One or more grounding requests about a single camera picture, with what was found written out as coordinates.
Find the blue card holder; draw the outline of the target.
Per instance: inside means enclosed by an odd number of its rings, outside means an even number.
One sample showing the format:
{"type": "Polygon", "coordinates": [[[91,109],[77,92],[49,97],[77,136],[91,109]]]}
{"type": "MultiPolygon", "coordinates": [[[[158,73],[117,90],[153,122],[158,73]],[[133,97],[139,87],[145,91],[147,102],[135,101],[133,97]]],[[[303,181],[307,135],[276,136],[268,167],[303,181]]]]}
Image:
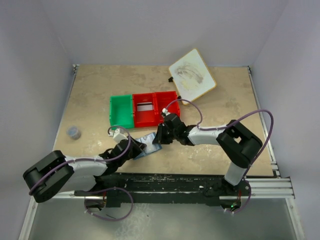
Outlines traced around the blue card holder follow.
{"type": "Polygon", "coordinates": [[[153,140],[156,137],[156,133],[152,132],[149,133],[147,135],[144,135],[140,138],[136,138],[135,140],[138,141],[139,143],[143,143],[146,145],[146,147],[143,149],[143,151],[137,156],[135,157],[133,160],[137,160],[143,157],[146,157],[150,154],[153,154],[157,151],[160,151],[162,149],[162,146],[158,143],[153,144],[153,140]]]}

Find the white credit card magnetic stripe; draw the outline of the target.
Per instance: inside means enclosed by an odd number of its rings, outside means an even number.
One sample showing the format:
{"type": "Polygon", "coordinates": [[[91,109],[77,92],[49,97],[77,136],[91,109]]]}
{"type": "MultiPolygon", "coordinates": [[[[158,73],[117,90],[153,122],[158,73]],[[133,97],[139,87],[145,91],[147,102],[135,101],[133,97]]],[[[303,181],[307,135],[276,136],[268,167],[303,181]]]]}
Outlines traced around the white credit card magnetic stripe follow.
{"type": "Polygon", "coordinates": [[[136,110],[138,112],[146,112],[146,111],[152,111],[154,109],[152,102],[139,102],[136,105],[136,110]]]}

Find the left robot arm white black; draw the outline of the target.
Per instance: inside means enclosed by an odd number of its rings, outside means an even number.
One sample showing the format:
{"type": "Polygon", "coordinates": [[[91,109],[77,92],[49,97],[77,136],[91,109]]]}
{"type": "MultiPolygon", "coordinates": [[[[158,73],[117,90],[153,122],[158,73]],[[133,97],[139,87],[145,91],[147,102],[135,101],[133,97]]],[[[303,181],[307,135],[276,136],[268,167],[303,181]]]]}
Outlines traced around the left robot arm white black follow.
{"type": "Polygon", "coordinates": [[[145,143],[130,137],[96,157],[75,158],[54,150],[28,168],[22,177],[29,187],[29,194],[37,203],[68,191],[85,191],[91,196],[98,196],[103,191],[99,178],[115,173],[126,161],[139,156],[146,147],[145,143]]]}

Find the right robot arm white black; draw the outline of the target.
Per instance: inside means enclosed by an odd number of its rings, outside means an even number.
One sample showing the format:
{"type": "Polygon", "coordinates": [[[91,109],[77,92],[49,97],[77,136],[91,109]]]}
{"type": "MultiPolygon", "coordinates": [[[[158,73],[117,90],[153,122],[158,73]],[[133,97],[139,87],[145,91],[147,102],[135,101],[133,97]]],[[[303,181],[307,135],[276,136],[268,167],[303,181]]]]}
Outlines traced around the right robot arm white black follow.
{"type": "Polygon", "coordinates": [[[195,124],[185,125],[178,115],[170,113],[158,125],[152,143],[169,145],[173,141],[184,146],[220,146],[231,161],[222,183],[222,190],[228,196],[240,190],[241,180],[263,147],[262,141],[254,133],[235,120],[219,127],[200,129],[195,124]]]}

